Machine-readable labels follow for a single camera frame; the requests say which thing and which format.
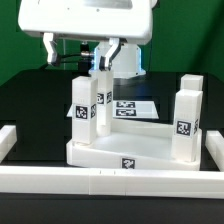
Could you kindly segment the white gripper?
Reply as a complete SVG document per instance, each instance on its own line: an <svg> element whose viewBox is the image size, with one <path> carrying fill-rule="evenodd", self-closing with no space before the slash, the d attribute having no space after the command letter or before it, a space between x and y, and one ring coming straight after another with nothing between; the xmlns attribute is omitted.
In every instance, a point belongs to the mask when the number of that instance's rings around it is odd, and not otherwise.
<svg viewBox="0 0 224 224"><path fill-rule="evenodd" d="M120 40L138 45L152 38L153 8L158 0L21 0L18 23L31 36L42 36L47 63L60 64L56 37L107 41L109 50L99 69L110 70Z"/></svg>

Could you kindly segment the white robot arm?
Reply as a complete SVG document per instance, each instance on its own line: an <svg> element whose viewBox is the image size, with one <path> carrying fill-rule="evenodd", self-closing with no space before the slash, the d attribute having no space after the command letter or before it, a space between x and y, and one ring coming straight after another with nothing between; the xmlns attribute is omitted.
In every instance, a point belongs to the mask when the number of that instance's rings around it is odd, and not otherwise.
<svg viewBox="0 0 224 224"><path fill-rule="evenodd" d="M128 79L145 73L140 47L152 38L158 1L21 0L18 23L28 35L43 39L49 64L60 64L58 39L92 41L98 44L93 68Z"/></svg>

